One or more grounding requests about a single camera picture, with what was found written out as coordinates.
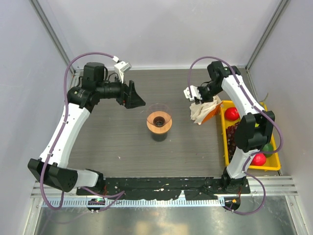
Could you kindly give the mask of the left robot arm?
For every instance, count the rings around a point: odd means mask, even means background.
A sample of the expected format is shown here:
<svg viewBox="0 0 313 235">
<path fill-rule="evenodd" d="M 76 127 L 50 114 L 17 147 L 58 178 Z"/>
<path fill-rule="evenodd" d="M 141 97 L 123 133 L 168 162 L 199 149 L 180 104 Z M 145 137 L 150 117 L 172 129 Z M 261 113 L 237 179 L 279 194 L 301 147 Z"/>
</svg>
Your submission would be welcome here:
<svg viewBox="0 0 313 235">
<path fill-rule="evenodd" d="M 90 169 L 68 168 L 68 160 L 76 138 L 101 99 L 115 99 L 127 109 L 145 106 L 137 94 L 134 82 L 124 81 L 124 73 L 131 64 L 119 61 L 114 65 L 115 79 L 109 80 L 108 70 L 102 63 L 88 62 L 84 66 L 80 83 L 67 92 L 67 102 L 57 128 L 38 159 L 30 159 L 28 169 L 41 186 L 69 192 L 73 188 L 87 187 L 95 195 L 104 191 L 103 174 Z"/>
</svg>

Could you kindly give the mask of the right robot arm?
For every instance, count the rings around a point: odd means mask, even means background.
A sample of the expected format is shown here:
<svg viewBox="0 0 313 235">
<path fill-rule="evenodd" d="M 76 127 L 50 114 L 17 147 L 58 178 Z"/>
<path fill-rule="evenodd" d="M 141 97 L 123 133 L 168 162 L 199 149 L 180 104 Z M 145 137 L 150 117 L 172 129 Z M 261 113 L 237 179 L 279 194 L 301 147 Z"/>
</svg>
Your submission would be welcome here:
<svg viewBox="0 0 313 235">
<path fill-rule="evenodd" d="M 220 61 L 213 61 L 207 67 L 211 80 L 206 86 L 194 87 L 195 102 L 208 103 L 213 97 L 225 91 L 233 101 L 240 116 L 235 131 L 236 149 L 230 164 L 221 176 L 221 187 L 227 193 L 234 192 L 244 184 L 246 170 L 252 158 L 271 140 L 275 115 L 253 98 L 244 84 L 235 66 L 223 66 Z"/>
</svg>

